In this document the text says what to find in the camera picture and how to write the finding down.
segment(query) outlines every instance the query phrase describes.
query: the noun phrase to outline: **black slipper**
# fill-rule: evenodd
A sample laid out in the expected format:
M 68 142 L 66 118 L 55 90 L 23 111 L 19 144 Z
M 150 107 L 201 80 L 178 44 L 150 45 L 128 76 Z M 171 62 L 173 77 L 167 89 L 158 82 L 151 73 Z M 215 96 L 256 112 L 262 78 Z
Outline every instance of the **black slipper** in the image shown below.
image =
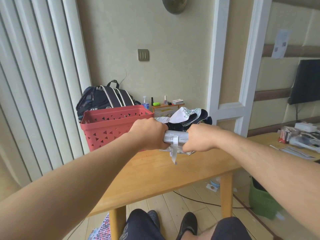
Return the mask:
M 184 215 L 176 240 L 180 240 L 186 231 L 190 231 L 195 236 L 198 233 L 198 221 L 192 212 L 187 212 Z
M 156 225 L 156 227 L 160 231 L 160 220 L 159 220 L 158 213 L 155 210 L 150 210 L 150 211 L 148 211 L 148 215 L 151 217 L 154 224 Z

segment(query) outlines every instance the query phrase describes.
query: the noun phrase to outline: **black backpack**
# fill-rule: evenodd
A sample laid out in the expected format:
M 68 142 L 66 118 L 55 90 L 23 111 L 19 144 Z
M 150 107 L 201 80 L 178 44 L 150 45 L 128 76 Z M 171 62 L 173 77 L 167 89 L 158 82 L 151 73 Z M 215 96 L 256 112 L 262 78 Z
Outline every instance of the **black backpack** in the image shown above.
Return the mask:
M 111 83 L 116 83 L 116 88 L 110 87 Z M 76 110 L 79 122 L 83 119 L 84 112 L 88 110 L 108 109 L 130 105 L 139 105 L 139 101 L 123 89 L 119 89 L 117 80 L 112 80 L 106 86 L 87 87 L 82 93 Z

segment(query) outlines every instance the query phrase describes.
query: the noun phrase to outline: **spray bottle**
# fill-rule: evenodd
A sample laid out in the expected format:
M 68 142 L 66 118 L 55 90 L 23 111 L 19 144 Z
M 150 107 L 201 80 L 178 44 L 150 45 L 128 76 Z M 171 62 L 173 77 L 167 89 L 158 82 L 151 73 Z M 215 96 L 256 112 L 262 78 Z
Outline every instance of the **spray bottle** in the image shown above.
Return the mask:
M 145 109 L 149 109 L 149 103 L 147 102 L 147 96 L 143 96 L 143 104 Z

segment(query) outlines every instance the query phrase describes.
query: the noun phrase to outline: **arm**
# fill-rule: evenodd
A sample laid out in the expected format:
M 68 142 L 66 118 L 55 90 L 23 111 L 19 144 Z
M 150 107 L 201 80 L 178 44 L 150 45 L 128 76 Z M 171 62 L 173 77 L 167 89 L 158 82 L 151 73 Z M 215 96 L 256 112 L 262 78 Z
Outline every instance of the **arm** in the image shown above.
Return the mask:
M 219 148 L 233 156 L 296 220 L 320 237 L 320 165 L 217 126 L 192 125 L 183 150 Z
M 0 202 L 3 239 L 62 239 L 94 208 L 126 163 L 142 149 L 166 149 L 168 127 L 153 118 Z

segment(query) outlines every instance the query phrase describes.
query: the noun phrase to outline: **green trash bin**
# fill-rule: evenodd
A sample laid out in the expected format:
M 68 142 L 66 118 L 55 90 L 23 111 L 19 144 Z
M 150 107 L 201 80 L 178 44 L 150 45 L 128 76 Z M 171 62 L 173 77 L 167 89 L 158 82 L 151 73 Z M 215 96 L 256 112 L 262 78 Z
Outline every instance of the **green trash bin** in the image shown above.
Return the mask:
M 249 204 L 255 214 L 270 220 L 282 210 L 282 206 L 253 177 L 251 177 Z

